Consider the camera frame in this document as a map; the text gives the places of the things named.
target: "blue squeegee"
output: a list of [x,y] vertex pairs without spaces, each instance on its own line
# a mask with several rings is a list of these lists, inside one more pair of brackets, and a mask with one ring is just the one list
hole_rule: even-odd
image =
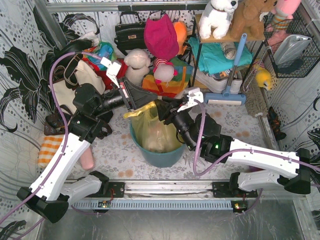
[[238,67],[242,52],[245,47],[245,43],[247,40],[247,34],[244,33],[241,36],[238,49],[236,51],[233,68],[231,73],[229,74],[228,81],[226,83],[225,89],[222,93],[213,93],[213,92],[206,92],[204,94],[204,102],[207,104],[227,104],[227,105],[244,105],[246,102],[246,95],[244,94],[231,94],[230,88],[232,81],[234,79],[234,75],[236,69]]

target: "blue trash can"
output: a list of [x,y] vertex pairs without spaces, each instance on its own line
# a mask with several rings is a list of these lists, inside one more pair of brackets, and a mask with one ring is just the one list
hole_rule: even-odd
[[179,161],[185,149],[185,145],[183,144],[181,147],[171,152],[167,152],[167,153],[151,152],[139,145],[139,143],[137,142],[135,131],[131,123],[130,123],[130,133],[134,143],[139,147],[144,159],[152,166],[155,166],[158,168],[172,167],[176,162]]

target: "black handbag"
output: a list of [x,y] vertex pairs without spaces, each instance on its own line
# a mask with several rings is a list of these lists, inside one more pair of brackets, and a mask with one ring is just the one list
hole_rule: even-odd
[[[123,15],[136,15],[138,22],[122,24]],[[126,50],[147,48],[144,40],[145,26],[146,23],[141,21],[136,11],[124,11],[120,14],[120,23],[114,27],[116,35],[114,42],[124,55],[127,55]]]

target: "white stuffed dog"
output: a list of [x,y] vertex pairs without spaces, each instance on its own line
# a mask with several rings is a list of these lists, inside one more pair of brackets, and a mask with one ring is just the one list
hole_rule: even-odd
[[213,37],[223,38],[229,29],[234,12],[238,7],[238,0],[210,0],[205,6],[199,22],[199,34],[202,39],[211,35],[211,27],[215,28]]
[[141,86],[144,76],[149,73],[151,63],[148,54],[142,49],[134,49],[124,58],[124,63],[128,66],[125,77],[136,86]]

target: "orange hat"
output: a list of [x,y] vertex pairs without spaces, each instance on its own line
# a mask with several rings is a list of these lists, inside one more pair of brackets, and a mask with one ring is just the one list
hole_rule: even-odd
[[178,55],[182,55],[182,54],[184,54],[184,52],[187,48],[187,46],[183,46],[184,42],[187,39],[187,27],[186,27],[185,23],[182,21],[174,22],[173,26],[174,26],[174,30],[176,33],[177,42],[179,45]]

